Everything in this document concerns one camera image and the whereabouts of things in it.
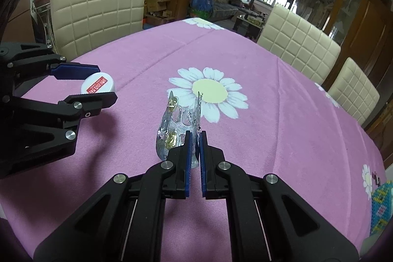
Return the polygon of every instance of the white lid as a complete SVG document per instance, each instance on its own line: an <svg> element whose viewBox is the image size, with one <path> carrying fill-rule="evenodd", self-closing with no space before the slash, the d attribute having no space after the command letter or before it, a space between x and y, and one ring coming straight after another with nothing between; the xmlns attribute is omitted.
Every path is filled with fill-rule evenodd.
<svg viewBox="0 0 393 262"><path fill-rule="evenodd" d="M115 83L105 72L96 72L87 77L81 86L81 93L107 93L116 92Z"/></svg>

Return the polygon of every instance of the pill blister pack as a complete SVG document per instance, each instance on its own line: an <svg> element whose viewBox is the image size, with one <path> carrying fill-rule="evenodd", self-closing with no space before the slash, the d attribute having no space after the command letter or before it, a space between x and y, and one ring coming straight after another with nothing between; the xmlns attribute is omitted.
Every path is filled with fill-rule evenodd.
<svg viewBox="0 0 393 262"><path fill-rule="evenodd" d="M166 160L170 149L184 144L185 132L189 130L192 143L191 168L198 166L195 144L199 137L201 102L202 95L198 92L194 106L181 106L178 98L170 92L156 138L156 151L161 160Z"/></svg>

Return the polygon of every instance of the quilted chair back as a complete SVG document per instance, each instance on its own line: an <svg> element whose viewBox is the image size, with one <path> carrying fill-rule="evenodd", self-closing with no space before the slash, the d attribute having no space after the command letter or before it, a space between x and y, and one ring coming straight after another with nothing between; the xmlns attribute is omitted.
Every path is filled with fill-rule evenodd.
<svg viewBox="0 0 393 262"><path fill-rule="evenodd" d="M56 51L68 61L142 30L145 0L50 0Z"/></svg>
<svg viewBox="0 0 393 262"><path fill-rule="evenodd" d="M320 85L341 51L321 30L279 4L270 13L257 44Z"/></svg>
<svg viewBox="0 0 393 262"><path fill-rule="evenodd" d="M350 57L345 61L328 94L360 125L365 122L379 100L378 91Z"/></svg>

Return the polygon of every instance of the dining table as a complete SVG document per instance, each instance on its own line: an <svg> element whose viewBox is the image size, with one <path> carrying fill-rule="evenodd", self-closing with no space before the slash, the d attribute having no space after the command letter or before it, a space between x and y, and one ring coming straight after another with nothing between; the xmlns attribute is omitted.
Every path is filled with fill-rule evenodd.
<svg viewBox="0 0 393 262"><path fill-rule="evenodd" d="M117 102L82 119L73 155L0 181L0 203L30 256L117 173L143 174L160 162L156 135L169 93L194 106L209 145L247 174L274 173L359 250L370 234L372 173L382 157L365 131L317 84L235 32L199 19L176 21L78 57L115 83ZM56 104L82 80L47 77L24 98ZM190 197L167 199L162 262L231 261L225 200L205 200L200 168Z"/></svg>

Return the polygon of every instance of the silver bolt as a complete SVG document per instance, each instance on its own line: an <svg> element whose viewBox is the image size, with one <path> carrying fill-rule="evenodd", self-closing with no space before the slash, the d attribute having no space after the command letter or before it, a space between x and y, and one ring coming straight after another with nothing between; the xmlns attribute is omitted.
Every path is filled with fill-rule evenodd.
<svg viewBox="0 0 393 262"><path fill-rule="evenodd" d="M273 185L278 182L278 177L275 174L268 174L266 176L266 181Z"/></svg>
<svg viewBox="0 0 393 262"><path fill-rule="evenodd" d="M75 101L74 102L74 108L75 109L81 109L82 108L82 104L79 101Z"/></svg>
<svg viewBox="0 0 393 262"><path fill-rule="evenodd" d="M66 138L68 140L74 140L76 138L75 132L73 132L72 130L66 131Z"/></svg>
<svg viewBox="0 0 393 262"><path fill-rule="evenodd" d="M9 102L9 95L5 95L3 96L3 102L6 104L7 102Z"/></svg>
<svg viewBox="0 0 393 262"><path fill-rule="evenodd" d="M219 168L221 170L228 170L231 167L231 164L229 162L223 161L219 163Z"/></svg>
<svg viewBox="0 0 393 262"><path fill-rule="evenodd" d="M126 180L126 177L124 174L117 174L113 177L113 181L115 181L116 183L123 183Z"/></svg>
<svg viewBox="0 0 393 262"><path fill-rule="evenodd" d="M172 167L173 167L173 162L172 161L166 160L166 161L161 162L161 168L163 168L165 170L168 170L168 169L170 169Z"/></svg>

